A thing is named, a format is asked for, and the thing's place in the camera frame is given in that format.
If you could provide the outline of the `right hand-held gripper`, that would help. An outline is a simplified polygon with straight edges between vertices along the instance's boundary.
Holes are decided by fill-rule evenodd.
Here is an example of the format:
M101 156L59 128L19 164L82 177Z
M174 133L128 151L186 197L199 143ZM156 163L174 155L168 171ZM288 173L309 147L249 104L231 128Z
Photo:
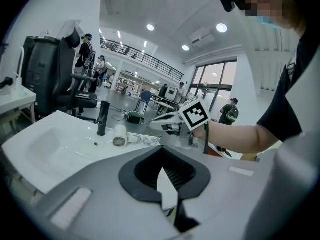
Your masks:
M208 124L212 117L205 105L203 98L199 95L185 101L181 108L175 112L169 112L155 117L149 122L148 127L156 131L175 132L181 134L181 128L186 126L189 130L188 145L197 146L195 140L196 130L204 133L204 146L208 146L209 129Z

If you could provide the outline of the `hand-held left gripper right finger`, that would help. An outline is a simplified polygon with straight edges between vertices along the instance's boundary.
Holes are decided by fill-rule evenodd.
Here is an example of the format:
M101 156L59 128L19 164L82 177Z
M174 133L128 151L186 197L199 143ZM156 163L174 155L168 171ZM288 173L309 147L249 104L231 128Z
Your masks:
M162 240L248 240L246 227L268 182L276 150L259 156L259 162L206 155L195 149L171 150L203 164L211 174L199 197L183 201L186 215L198 226Z

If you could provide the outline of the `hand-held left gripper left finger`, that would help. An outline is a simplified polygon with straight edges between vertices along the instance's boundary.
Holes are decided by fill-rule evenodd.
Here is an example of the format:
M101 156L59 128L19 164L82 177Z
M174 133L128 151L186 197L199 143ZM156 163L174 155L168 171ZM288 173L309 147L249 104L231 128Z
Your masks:
M67 239L173 240L180 232L165 217L161 203L135 199L119 180L127 162L161 148L143 148L84 167L45 194L36 211Z

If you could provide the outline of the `cream hair dryer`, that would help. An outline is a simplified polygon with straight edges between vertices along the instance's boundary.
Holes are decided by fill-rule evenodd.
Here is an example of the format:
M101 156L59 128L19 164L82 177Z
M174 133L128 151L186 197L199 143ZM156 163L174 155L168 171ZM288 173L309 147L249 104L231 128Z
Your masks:
M125 147L127 145L144 144L155 146L159 144L160 137L141 135L138 133L127 132L124 125L116 125L113 129L112 144L115 147Z

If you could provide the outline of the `large white sink basin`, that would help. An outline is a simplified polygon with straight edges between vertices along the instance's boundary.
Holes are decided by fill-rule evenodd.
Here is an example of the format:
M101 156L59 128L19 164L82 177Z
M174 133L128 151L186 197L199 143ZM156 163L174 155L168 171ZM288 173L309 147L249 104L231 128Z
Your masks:
M129 132L129 143L115 146L113 129L99 136L98 125L63 112L27 127L3 145L3 151L17 172L33 187L47 194L82 171L102 178L117 173L123 163L158 146L155 136Z

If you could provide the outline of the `person's right forearm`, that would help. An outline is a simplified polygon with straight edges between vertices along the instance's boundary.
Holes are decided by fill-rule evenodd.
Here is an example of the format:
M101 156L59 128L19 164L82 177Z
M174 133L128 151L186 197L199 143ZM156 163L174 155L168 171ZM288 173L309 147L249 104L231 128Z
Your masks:
M208 142L240 154L258 154L265 150L261 128L233 126L210 121Z

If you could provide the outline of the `round white table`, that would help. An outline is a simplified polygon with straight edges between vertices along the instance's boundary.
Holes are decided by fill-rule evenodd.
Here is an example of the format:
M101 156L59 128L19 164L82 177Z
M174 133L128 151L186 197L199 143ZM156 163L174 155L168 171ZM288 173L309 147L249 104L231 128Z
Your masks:
M174 108L173 106L171 106L169 104L166 104L166 103L164 103L162 101L157 101L157 100L155 100L153 98L151 98L150 101L152 101L153 103L158 105L158 111L156 113L158 116L177 111L176 108Z

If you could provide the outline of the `white box machine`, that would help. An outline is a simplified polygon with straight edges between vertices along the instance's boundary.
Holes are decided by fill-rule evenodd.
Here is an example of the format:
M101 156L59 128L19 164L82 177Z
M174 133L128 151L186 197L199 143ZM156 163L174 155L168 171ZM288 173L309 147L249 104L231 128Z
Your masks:
M172 88L172 87L166 87L163 94L163 98L174 102L177 97L177 94L178 94L178 89Z

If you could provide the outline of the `green bag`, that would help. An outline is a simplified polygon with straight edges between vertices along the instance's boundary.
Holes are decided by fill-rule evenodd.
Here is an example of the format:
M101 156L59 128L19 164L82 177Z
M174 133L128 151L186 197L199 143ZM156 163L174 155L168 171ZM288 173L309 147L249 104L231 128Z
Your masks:
M131 124L136 124L136 125L143 125L146 123L144 117L135 110L130 110L125 114L125 119L127 122Z

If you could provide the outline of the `blue chair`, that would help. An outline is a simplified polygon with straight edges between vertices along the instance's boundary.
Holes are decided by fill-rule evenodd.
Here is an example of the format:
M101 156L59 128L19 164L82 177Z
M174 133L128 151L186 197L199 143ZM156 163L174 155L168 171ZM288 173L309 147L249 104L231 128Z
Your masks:
M141 97L138 99L135 110L138 111L140 104L143 103L143 114L144 114L148 108L148 105L151 101L152 96L153 94L150 91L145 90L144 92L142 92Z

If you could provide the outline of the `white shelving unit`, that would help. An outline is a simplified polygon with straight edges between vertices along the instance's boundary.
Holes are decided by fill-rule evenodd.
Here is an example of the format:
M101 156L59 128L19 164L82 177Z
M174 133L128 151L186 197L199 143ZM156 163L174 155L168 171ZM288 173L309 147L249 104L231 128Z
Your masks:
M116 80L115 91L126 96L137 98L142 90L143 82L136 76L121 72Z

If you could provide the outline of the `black balcony railing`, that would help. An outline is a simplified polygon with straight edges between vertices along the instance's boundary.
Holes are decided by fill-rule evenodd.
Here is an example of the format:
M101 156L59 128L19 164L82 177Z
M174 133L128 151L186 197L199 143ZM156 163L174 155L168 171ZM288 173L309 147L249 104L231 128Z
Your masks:
M144 51L135 49L125 44L121 44L120 42L101 38L100 46L102 49L130 57L143 64L146 64L150 66L152 69L156 70L157 72L172 77L174 80L177 80L178 82L180 82L184 76L182 72L168 65L167 63L145 53Z

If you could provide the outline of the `black basin faucet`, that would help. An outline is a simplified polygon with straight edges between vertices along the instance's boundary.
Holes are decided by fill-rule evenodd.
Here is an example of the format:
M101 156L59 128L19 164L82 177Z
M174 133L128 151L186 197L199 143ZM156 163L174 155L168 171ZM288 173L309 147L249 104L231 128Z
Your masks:
M98 125L98 128L97 128L98 136L104 136L106 134L106 125L108 120L109 108L110 108L109 102L101 101L99 116L96 121Z

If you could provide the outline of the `ceiling air conditioner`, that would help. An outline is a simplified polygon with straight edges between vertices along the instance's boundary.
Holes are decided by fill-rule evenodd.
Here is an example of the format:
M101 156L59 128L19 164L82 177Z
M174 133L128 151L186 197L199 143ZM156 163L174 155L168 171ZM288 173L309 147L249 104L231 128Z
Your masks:
M202 47L211 44L215 41L215 37L212 32L207 28L200 28L189 37L191 43L195 46Z

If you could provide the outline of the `person's black shirt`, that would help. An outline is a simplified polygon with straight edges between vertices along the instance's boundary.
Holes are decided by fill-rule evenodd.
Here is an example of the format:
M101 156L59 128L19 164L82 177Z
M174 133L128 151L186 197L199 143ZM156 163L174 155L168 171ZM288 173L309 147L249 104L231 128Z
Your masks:
M269 108L257 122L260 128L260 141L264 143L274 140L284 142L302 132L301 125L286 98L286 94L309 66L319 44L320 35L317 29L309 24L299 39L293 58L283 68Z

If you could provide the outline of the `black office chair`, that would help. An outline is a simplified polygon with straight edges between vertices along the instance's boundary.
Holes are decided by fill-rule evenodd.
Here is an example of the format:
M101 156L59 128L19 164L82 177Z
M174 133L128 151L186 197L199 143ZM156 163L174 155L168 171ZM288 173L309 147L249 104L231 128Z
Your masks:
M96 119L84 117L77 114L78 108L94 109L97 104L97 96L93 93L85 92L84 88L88 82L96 81L93 77L77 74L74 71L74 60L76 48L80 46L82 37L76 28L73 32L63 37L60 41L57 54L56 82L52 91L52 105L55 111L62 109L70 111L71 115L92 123Z

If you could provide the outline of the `white curved faucet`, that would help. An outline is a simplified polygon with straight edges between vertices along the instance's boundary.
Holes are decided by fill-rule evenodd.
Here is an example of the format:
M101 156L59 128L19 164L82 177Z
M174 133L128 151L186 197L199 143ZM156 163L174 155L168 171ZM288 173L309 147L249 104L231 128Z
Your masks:
M25 49L23 47L20 47L20 57L19 57L19 61L18 61L16 78L22 77L22 68L23 68L23 63L24 63L24 57L25 57Z

